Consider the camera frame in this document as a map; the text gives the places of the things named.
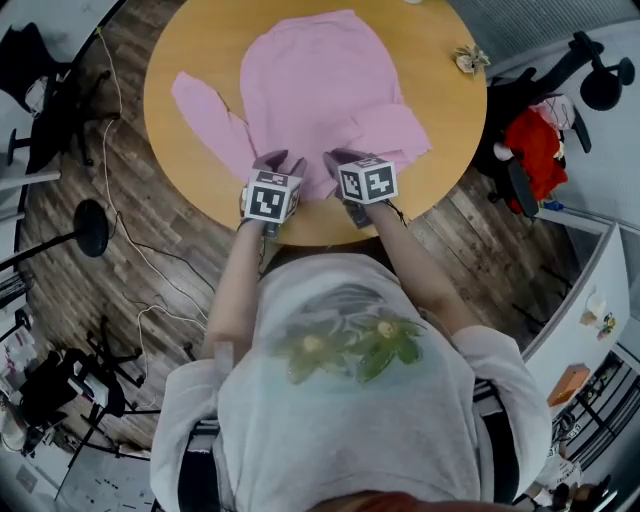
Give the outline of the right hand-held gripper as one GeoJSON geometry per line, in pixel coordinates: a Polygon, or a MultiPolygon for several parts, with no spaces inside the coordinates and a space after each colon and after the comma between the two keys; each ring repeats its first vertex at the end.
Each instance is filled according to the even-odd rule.
{"type": "Polygon", "coordinates": [[[398,195],[395,164],[373,153],[336,148],[323,153],[324,165],[339,185],[339,198],[358,229],[372,224],[365,207],[398,195]]]}

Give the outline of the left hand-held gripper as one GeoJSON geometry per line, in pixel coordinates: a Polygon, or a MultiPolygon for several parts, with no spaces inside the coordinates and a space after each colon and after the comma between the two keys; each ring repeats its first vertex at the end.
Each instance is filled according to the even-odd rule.
{"type": "Polygon", "coordinates": [[[288,156],[277,150],[259,156],[253,163],[251,179],[243,189],[243,220],[264,223],[263,236],[278,238],[281,226],[294,214],[300,200],[307,161],[299,158],[289,175],[276,173],[288,156]]]}

